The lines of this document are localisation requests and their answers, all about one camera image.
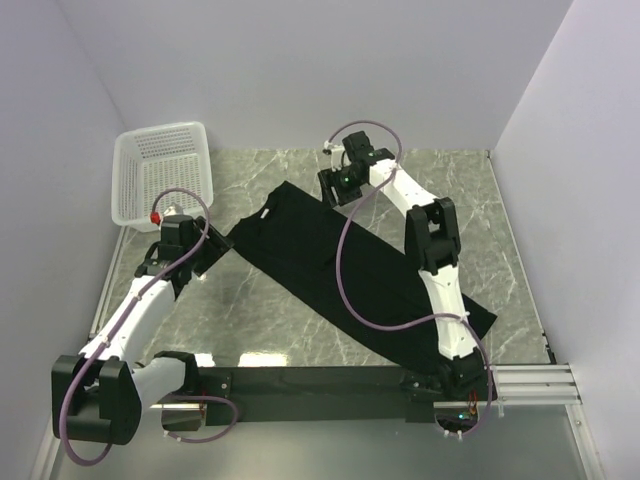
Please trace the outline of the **black t-shirt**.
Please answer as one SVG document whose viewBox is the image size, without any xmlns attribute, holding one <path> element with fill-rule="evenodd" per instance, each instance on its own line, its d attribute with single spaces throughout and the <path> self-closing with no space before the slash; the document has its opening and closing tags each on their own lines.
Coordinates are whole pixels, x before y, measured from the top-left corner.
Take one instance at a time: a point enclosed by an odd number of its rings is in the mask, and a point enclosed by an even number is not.
<svg viewBox="0 0 640 480">
<path fill-rule="evenodd" d="M 240 220 L 229 237 L 235 250 L 341 331 L 413 372 L 434 375 L 442 361 L 436 326 L 404 331 L 371 329 L 345 307 L 335 259 L 346 218 L 297 186 L 283 182 L 263 207 Z M 393 246 L 356 223 L 342 253 L 342 280 L 357 313 L 383 326 L 429 315 L 431 303 L 417 270 Z"/>
</svg>

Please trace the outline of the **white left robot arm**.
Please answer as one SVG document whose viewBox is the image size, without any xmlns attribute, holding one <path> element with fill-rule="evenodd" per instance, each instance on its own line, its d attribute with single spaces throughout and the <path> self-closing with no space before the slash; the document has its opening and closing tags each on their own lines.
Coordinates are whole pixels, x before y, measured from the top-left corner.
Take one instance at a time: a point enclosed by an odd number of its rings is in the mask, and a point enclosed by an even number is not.
<svg viewBox="0 0 640 480">
<path fill-rule="evenodd" d="M 102 330 L 76 355 L 51 370 L 54 435 L 105 445 L 129 443 L 142 414 L 171 395 L 193 399 L 200 388 L 192 353 L 162 351 L 144 367 L 136 361 L 180 294 L 231 248 L 204 217 L 165 217 L 160 238 L 136 268 L 124 300 Z"/>
</svg>

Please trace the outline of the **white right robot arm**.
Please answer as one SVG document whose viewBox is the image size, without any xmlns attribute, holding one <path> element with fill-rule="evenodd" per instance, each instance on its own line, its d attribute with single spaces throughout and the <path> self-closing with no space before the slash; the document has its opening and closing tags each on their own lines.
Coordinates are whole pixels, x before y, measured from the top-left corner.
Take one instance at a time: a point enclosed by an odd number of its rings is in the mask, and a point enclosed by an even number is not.
<svg viewBox="0 0 640 480">
<path fill-rule="evenodd" d="M 331 207 L 355 202 L 357 207 L 369 200 L 361 187 L 369 185 L 373 193 L 381 193 L 405 219 L 404 249 L 428 294 L 433 312 L 418 320 L 397 326 L 375 324 L 356 312 L 346 295 L 342 280 L 342 253 L 353 222 L 347 217 L 339 236 L 335 273 L 339 295 L 347 310 L 363 325 L 378 331 L 408 330 L 423 323 L 436 323 L 439 365 L 439 387 L 452 399 L 466 398 L 487 385 L 487 399 L 494 398 L 494 375 L 488 354 L 469 324 L 471 312 L 464 305 L 459 280 L 461 241 L 454 202 L 438 197 L 415 180 L 400 166 L 403 152 L 376 149 L 363 131 L 351 133 L 340 145 L 330 136 L 322 152 L 330 157 L 331 166 L 318 173 L 322 200 Z"/>
</svg>

